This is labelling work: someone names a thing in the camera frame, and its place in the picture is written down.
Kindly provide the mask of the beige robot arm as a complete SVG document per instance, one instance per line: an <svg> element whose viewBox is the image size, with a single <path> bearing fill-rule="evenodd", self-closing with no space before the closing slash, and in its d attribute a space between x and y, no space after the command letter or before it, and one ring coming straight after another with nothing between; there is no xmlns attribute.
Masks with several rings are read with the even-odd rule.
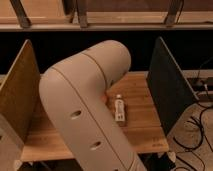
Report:
<svg viewBox="0 0 213 171"><path fill-rule="evenodd" d="M128 49L107 40L54 64L41 77L44 110L84 171L147 171L102 101L130 65Z"/></svg>

